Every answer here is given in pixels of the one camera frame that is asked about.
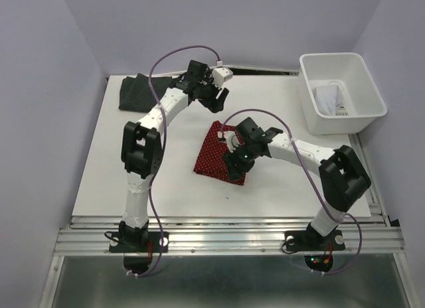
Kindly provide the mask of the dark grey dotted skirt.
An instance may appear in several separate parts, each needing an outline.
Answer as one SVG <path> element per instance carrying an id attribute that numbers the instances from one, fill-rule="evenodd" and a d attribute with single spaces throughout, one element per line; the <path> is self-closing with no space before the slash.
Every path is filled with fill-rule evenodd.
<path id="1" fill-rule="evenodd" d="M 151 79 L 157 97 L 161 100 L 171 81 L 171 76 L 153 77 Z M 138 74 L 127 76 L 120 87 L 119 110 L 126 112 L 148 113 L 157 102 L 151 92 L 148 76 Z"/>

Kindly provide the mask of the white garment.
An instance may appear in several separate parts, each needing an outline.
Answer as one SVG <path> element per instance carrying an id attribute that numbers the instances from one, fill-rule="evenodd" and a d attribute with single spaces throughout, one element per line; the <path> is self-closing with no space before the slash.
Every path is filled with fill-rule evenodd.
<path id="1" fill-rule="evenodd" d="M 319 113 L 324 116 L 348 116 L 349 112 L 345 106 L 343 91 L 338 84 L 317 86 L 313 90 Z"/>

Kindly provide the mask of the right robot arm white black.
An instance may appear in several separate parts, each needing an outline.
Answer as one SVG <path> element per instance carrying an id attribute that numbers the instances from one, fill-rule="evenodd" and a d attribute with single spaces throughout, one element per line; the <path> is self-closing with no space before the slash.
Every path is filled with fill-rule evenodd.
<path id="1" fill-rule="evenodd" d="M 300 166 L 308 178 L 319 177 L 321 187 L 314 191 L 321 208 L 304 231 L 291 235 L 292 252 L 316 250 L 328 243 L 350 208 L 371 186 L 357 154 L 347 145 L 337 149 L 313 145 L 275 127 L 263 130 L 250 117 L 233 131 L 220 129 L 217 137 L 228 148 L 222 160 L 230 181 L 241 179 L 259 157 L 286 161 Z"/>

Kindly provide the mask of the red dotted skirt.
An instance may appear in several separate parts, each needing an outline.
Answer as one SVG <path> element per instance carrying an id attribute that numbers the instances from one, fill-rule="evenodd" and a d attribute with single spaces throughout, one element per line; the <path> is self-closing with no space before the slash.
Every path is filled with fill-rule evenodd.
<path id="1" fill-rule="evenodd" d="M 214 121 L 207 132 L 207 135 L 197 156 L 193 171 L 198 175 L 210 177 L 233 185 L 243 186 L 246 176 L 241 179 L 231 181 L 228 178 L 228 171 L 222 156 L 228 153 L 228 147 L 225 143 L 218 140 L 217 133 L 222 127 L 221 122 Z"/>

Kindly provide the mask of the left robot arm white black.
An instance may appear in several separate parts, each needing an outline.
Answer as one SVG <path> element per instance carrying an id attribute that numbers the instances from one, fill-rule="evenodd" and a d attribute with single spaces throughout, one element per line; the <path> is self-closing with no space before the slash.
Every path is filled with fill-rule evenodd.
<path id="1" fill-rule="evenodd" d="M 158 104 L 137 122 L 125 124 L 121 160 L 128 182 L 126 206 L 118 228 L 119 243 L 134 251 L 144 249 L 148 243 L 149 190 L 163 160 L 162 142 L 169 124 L 194 101 L 214 114 L 221 112 L 228 95 L 223 85 L 232 76 L 226 67 L 210 68 L 192 60 L 186 72 L 167 78 L 160 86 L 163 95 Z"/>

